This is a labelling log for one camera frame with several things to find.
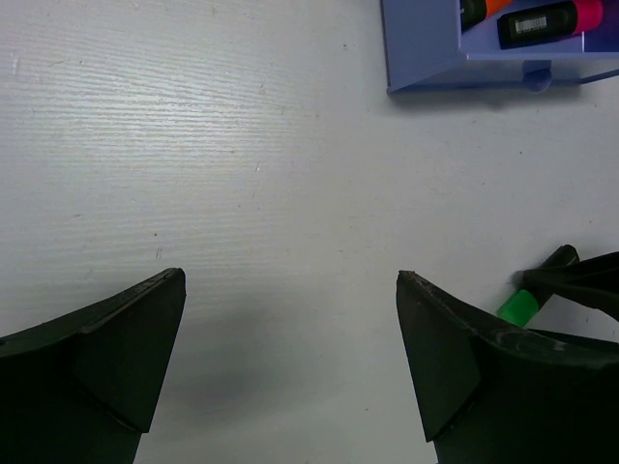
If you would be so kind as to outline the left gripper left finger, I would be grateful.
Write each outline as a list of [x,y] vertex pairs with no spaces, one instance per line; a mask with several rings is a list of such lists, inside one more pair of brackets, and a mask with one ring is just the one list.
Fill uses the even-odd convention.
[[170,268],[2,337],[2,462],[134,462],[185,301],[186,275]]

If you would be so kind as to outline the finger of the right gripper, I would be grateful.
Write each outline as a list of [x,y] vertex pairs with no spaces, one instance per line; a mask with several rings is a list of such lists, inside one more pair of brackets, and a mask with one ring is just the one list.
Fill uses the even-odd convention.
[[618,252],[575,264],[527,270],[522,282],[618,320]]

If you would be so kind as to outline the orange cap highlighter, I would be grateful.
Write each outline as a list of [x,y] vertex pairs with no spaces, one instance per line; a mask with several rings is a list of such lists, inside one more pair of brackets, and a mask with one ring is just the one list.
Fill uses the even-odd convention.
[[460,0],[461,31],[470,30],[475,25],[485,21],[512,4],[512,0]]

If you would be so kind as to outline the blue wide drawer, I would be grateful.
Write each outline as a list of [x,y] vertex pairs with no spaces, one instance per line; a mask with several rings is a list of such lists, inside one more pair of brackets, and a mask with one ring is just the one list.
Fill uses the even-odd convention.
[[499,45],[497,20],[546,5],[513,1],[462,32],[459,1],[384,1],[381,4],[387,90],[580,86],[618,74],[618,4],[604,3],[602,24],[562,40],[510,49]]

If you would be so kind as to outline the pink cap highlighter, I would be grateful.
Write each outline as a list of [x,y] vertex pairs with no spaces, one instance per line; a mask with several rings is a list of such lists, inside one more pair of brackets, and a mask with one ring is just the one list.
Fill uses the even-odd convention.
[[556,42],[599,27],[602,1],[561,1],[503,14],[497,20],[499,45],[510,49]]

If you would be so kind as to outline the green cap highlighter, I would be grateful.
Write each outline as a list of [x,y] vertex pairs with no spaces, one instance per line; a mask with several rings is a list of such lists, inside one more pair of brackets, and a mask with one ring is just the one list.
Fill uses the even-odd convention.
[[[562,245],[539,266],[539,269],[563,267],[579,261],[576,248]],[[516,278],[516,291],[496,310],[495,315],[513,325],[525,327],[548,302],[552,294],[541,287]]]

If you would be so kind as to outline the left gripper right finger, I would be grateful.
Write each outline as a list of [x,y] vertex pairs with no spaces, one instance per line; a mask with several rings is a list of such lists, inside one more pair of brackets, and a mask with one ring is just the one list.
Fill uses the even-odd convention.
[[420,275],[397,311],[425,437],[441,463],[614,463],[618,347],[526,330]]

